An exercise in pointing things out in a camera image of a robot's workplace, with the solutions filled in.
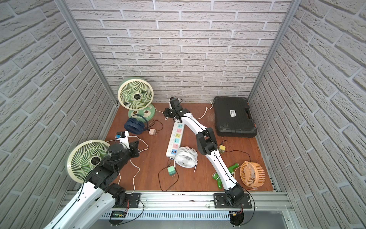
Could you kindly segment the pink usb charger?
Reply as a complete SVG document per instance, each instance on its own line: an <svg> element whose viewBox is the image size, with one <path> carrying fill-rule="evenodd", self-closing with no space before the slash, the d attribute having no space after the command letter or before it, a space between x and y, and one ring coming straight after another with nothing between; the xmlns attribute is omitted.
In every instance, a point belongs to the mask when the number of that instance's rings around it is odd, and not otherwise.
<svg viewBox="0 0 366 229"><path fill-rule="evenodd" d="M156 134L157 134L157 130L156 129L151 128L149 130L149 135L156 135Z"/></svg>

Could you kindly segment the green usb charger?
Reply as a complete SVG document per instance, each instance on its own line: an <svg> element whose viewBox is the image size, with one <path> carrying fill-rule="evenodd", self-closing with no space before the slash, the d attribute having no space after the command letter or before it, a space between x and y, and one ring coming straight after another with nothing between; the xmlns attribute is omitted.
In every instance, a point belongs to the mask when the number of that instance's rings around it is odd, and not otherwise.
<svg viewBox="0 0 366 229"><path fill-rule="evenodd" d="M168 171L168 174L169 174L170 176L174 176L174 175L176 174L176 170L175 170L175 167L174 167L174 166L169 166L169 167L167 168L167 171Z"/></svg>

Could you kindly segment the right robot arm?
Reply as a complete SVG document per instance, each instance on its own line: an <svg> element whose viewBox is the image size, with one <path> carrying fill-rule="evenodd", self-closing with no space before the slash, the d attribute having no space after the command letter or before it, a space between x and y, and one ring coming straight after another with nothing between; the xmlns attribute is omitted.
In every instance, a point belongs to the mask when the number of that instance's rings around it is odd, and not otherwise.
<svg viewBox="0 0 366 229"><path fill-rule="evenodd" d="M239 206L245 195L244 189L239 185L225 165L218 150L218 144L213 129L199 123L189 110L182 107L178 98L170 98L169 103L170 107L164 110L164 116L179 120L182 124L192 130L196 135L197 149L211 162L222 181L223 189L226 194L226 202L231 207Z"/></svg>

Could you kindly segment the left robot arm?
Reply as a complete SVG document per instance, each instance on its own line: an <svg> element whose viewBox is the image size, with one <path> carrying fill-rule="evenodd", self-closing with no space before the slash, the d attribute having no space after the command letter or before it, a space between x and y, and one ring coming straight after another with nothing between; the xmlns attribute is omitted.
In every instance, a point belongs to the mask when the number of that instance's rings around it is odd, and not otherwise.
<svg viewBox="0 0 366 229"><path fill-rule="evenodd" d="M127 193L114 180L130 159L139 157L138 147L138 141L110 145L89 140L78 145L67 159L67 170L82 186L46 228L88 229L110 208L125 205Z"/></svg>

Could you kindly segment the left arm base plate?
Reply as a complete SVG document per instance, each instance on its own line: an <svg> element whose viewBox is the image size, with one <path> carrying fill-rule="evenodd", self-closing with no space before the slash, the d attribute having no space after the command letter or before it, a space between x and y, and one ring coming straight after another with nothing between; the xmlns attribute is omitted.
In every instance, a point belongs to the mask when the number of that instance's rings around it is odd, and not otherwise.
<svg viewBox="0 0 366 229"><path fill-rule="evenodd" d="M115 199L114 208L138 208L140 203L141 193L126 194L121 193Z"/></svg>

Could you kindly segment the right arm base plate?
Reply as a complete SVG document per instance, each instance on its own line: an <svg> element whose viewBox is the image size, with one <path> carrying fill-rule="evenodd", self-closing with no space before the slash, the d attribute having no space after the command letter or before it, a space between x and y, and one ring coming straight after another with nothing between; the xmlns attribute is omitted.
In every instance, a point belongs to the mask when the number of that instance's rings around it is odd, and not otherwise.
<svg viewBox="0 0 366 229"><path fill-rule="evenodd" d="M252 202L249 194L244 194L237 199L229 197L225 193L213 194L214 207L216 209L251 209Z"/></svg>

